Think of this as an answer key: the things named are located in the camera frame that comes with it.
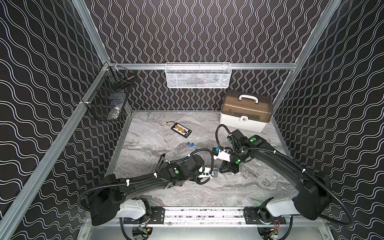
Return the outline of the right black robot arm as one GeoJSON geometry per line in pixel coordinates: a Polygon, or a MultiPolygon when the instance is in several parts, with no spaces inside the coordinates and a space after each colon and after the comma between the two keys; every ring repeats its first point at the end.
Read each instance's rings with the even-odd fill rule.
{"type": "Polygon", "coordinates": [[[284,177],[297,191],[298,194],[287,199],[265,200],[258,208],[257,214],[264,223],[269,223],[273,218],[284,215],[301,215],[308,220],[322,218],[339,226],[351,228],[355,221],[348,208],[331,190],[330,178],[323,172],[313,173],[300,166],[290,157],[282,154],[272,147],[264,138],[253,135],[250,138],[244,136],[239,130],[230,131],[220,124],[217,130],[224,128],[228,133],[227,139],[231,147],[225,148],[218,145],[218,154],[225,154],[222,158],[220,173],[237,174],[240,165],[252,160],[259,160],[274,169],[284,177]],[[347,215],[348,222],[323,215],[323,211],[331,204],[338,204],[347,215]]]}

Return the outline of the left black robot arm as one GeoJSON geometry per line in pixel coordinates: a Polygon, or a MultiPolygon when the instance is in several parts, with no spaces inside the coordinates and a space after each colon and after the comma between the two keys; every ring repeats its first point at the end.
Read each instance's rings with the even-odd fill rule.
{"type": "Polygon", "coordinates": [[[125,218],[123,212],[130,213],[130,219],[144,222],[149,219],[151,207],[139,196],[155,190],[181,187],[192,181],[198,185],[212,178],[213,167],[206,167],[199,155],[208,153],[211,164],[214,154],[209,149],[198,149],[186,157],[167,161],[162,155],[153,173],[133,178],[116,178],[114,174],[104,177],[95,187],[80,193],[77,204],[80,209],[90,212],[93,226],[99,226],[113,218],[125,218]]]}

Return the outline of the black loose finger part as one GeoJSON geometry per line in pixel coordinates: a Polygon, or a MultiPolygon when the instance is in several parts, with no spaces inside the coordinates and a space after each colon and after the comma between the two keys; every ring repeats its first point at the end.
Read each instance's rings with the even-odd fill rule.
{"type": "Polygon", "coordinates": [[[160,159],[159,159],[159,161],[158,161],[158,163],[157,163],[157,165],[156,165],[156,168],[155,168],[155,171],[156,172],[159,172],[160,171],[160,169],[161,169],[161,167],[162,167],[162,164],[164,163],[164,161],[165,161],[165,156],[166,156],[166,154],[162,154],[161,155],[161,157],[160,157],[160,159]]]}

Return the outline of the brown lid white toolbox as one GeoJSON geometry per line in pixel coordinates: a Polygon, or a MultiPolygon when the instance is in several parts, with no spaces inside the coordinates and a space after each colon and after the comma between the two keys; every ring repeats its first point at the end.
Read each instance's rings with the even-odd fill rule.
{"type": "Polygon", "coordinates": [[[260,133],[270,122],[273,99],[268,96],[227,90],[220,123],[228,127],[260,133]]]}

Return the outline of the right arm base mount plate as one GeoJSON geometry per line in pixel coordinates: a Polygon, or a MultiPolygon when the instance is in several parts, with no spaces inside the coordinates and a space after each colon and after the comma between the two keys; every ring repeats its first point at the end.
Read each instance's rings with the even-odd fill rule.
{"type": "Polygon", "coordinates": [[[259,207],[245,207],[244,218],[247,225],[286,225],[284,216],[274,217],[266,209],[259,207]]]}

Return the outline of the aluminium front rail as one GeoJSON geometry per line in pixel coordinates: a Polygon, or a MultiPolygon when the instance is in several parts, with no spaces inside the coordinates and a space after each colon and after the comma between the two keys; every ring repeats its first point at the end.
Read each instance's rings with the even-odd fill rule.
{"type": "MultiPolygon", "coordinates": [[[[148,224],[150,227],[288,227],[290,217],[286,218],[286,225],[247,225],[244,218],[244,208],[241,207],[163,207],[165,218],[162,225],[148,224]]],[[[138,220],[151,208],[143,204],[138,206],[122,205],[117,216],[102,227],[118,224],[120,218],[138,220]]]]}

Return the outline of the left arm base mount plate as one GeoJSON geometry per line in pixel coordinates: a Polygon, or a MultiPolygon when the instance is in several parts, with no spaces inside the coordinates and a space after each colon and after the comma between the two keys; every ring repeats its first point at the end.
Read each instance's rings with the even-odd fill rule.
{"type": "Polygon", "coordinates": [[[162,225],[165,218],[165,208],[162,207],[151,207],[151,210],[148,213],[145,213],[138,220],[131,218],[124,218],[123,224],[125,225],[145,225],[145,224],[155,224],[162,225]]]}

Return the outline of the white mesh wall basket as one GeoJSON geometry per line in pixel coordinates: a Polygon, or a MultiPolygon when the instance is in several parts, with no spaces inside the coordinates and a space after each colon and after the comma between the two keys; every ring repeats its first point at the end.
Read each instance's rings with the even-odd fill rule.
{"type": "Polygon", "coordinates": [[[170,89],[226,89],[230,63],[166,63],[165,75],[170,89]]]}

